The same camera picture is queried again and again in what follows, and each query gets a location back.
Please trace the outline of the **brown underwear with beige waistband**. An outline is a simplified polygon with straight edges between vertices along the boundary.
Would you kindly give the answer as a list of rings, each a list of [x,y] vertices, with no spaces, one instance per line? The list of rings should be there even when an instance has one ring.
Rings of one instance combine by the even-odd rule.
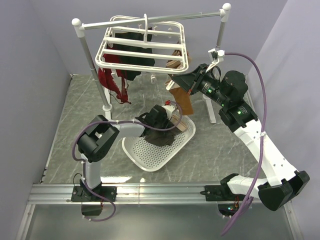
[[[165,83],[166,89],[173,95],[175,102],[179,104],[182,109],[183,116],[194,114],[190,96],[172,80],[167,80]]]

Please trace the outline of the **olive underwear with beige waistband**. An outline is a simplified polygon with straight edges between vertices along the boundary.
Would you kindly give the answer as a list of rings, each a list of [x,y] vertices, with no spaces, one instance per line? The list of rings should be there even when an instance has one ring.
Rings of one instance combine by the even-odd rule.
[[[168,129],[173,127],[179,118],[173,115],[171,118],[165,117],[155,123],[148,123],[147,125],[157,129]],[[158,131],[150,128],[146,129],[144,140],[149,144],[157,147],[171,146],[175,141],[175,136],[185,132],[188,129],[186,121],[181,120],[180,123],[173,129],[168,131]]]

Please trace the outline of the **white square clip hanger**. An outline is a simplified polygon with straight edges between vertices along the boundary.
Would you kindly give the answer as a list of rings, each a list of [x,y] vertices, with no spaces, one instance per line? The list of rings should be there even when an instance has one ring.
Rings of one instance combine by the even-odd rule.
[[[102,42],[94,57],[100,68],[128,70],[160,74],[180,74],[188,70],[189,59],[186,48],[184,26],[176,21],[133,23],[132,16],[116,15],[110,21],[124,21],[124,26],[107,27]],[[116,44],[120,50],[107,49]],[[175,50],[181,56],[174,56]],[[106,61],[104,54],[120,57],[122,63]],[[167,68],[169,60],[178,60],[183,69]]]

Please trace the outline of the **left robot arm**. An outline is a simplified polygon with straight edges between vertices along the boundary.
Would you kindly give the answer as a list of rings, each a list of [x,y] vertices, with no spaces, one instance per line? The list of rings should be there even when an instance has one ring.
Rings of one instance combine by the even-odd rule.
[[[124,138],[144,138],[149,144],[157,147],[168,146],[175,140],[174,130],[177,124],[172,123],[175,111],[180,106],[172,101],[165,105],[155,105],[149,112],[131,120],[108,120],[97,115],[91,123],[76,137],[72,153],[79,151],[80,158],[74,160],[82,165],[82,175],[78,186],[72,190],[71,201],[79,203],[98,202],[100,207],[86,206],[82,209],[85,218],[98,216],[103,203],[113,204],[117,196],[116,186],[104,186],[101,180],[101,160],[111,147]]]

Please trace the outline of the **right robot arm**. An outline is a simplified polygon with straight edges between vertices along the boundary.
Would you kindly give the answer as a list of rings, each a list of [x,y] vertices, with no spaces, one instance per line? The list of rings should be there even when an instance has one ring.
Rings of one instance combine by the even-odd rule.
[[[254,158],[262,162],[265,178],[256,180],[250,196],[276,211],[301,193],[310,176],[290,164],[262,130],[258,116],[244,100],[248,90],[245,75],[230,70],[223,79],[218,79],[208,67],[201,64],[190,73],[174,75],[172,80],[186,93],[200,92],[221,107],[218,114],[222,122],[246,145]]]

